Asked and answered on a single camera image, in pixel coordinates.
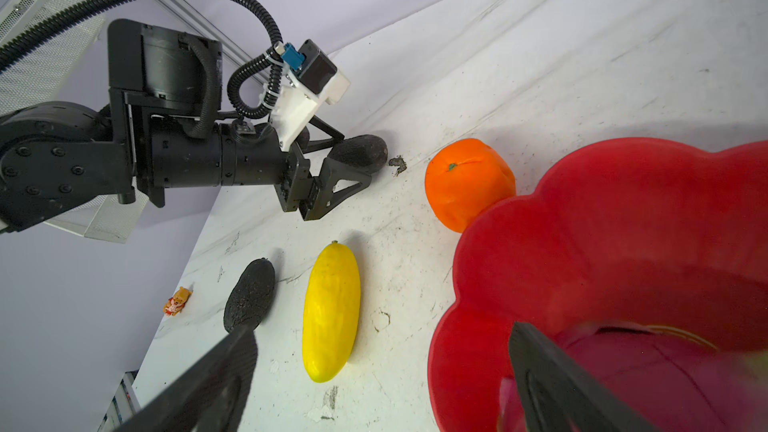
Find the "yellow fake fruit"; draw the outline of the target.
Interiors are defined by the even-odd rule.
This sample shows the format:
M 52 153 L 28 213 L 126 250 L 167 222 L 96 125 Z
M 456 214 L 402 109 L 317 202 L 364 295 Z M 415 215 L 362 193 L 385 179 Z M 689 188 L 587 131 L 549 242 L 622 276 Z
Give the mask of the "yellow fake fruit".
M 358 330 L 361 295 L 354 253 L 332 242 L 318 256 L 305 296 L 302 360 L 312 381 L 332 380 L 348 362 Z

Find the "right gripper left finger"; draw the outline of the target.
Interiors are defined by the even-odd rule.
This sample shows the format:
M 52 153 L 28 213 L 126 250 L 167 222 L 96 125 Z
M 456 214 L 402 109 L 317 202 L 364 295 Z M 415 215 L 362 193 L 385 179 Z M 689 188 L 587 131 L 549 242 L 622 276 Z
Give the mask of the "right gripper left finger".
M 254 330 L 238 326 L 120 431 L 236 431 L 258 359 Z

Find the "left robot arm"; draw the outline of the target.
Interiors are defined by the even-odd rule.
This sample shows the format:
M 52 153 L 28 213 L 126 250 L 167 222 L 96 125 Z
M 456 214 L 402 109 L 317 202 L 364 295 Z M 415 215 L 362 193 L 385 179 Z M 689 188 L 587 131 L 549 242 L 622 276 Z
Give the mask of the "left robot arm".
M 1 229 L 20 232 L 102 197 L 172 188 L 271 186 L 281 208 L 324 217 L 367 188 L 387 162 L 385 141 L 346 137 L 319 119 L 348 83 L 311 41 L 284 46 L 284 80 L 266 122 L 221 108 L 221 45 L 120 19 L 108 29 L 109 95 L 94 111 L 44 102 L 1 121 Z

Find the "pink dragon fruit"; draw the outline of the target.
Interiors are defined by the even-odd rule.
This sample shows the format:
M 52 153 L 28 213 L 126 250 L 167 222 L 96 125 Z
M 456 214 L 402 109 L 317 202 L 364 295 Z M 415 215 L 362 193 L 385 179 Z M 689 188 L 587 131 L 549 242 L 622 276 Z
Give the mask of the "pink dragon fruit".
M 764 431 L 767 354 L 718 351 L 635 324 L 549 338 L 654 431 Z M 500 431 L 528 431 L 514 372 L 500 385 Z

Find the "dark avocado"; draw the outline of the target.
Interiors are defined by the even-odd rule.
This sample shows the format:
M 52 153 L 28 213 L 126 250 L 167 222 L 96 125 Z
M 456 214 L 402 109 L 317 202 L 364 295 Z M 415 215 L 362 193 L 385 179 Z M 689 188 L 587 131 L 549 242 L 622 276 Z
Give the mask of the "dark avocado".
M 363 173 L 375 174 L 387 165 L 389 154 L 383 138 L 364 134 L 336 144 L 329 152 L 328 158 Z
M 273 305 L 276 284 L 276 271 L 268 259 L 260 258 L 250 262 L 225 304 L 225 331 L 231 333 L 241 326 L 255 330 Z

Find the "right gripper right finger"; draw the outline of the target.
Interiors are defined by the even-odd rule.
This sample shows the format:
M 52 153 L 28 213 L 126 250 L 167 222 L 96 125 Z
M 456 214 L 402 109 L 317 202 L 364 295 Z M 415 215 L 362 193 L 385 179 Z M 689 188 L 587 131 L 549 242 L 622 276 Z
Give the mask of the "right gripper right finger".
M 508 352 L 528 431 L 654 431 L 530 323 L 514 324 Z

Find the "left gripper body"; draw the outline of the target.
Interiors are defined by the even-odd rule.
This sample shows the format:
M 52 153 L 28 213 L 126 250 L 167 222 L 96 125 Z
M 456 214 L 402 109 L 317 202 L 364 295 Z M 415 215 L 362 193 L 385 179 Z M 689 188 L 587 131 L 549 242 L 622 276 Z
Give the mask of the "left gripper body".
M 296 169 L 296 157 L 266 124 L 240 134 L 231 123 L 216 122 L 209 138 L 195 139 L 179 120 L 150 122 L 149 201 L 158 208 L 170 188 L 258 185 L 273 186 L 283 211 L 293 212 L 298 201 L 289 199 L 289 178 Z

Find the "orange fake fruit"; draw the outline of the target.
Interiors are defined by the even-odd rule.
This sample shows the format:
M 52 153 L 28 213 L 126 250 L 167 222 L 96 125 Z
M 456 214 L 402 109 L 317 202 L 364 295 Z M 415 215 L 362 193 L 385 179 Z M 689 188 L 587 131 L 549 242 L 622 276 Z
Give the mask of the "orange fake fruit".
M 432 158 L 425 193 L 437 219 L 462 233 L 486 209 L 517 195 L 516 178 L 505 160 L 484 142 L 454 142 Z

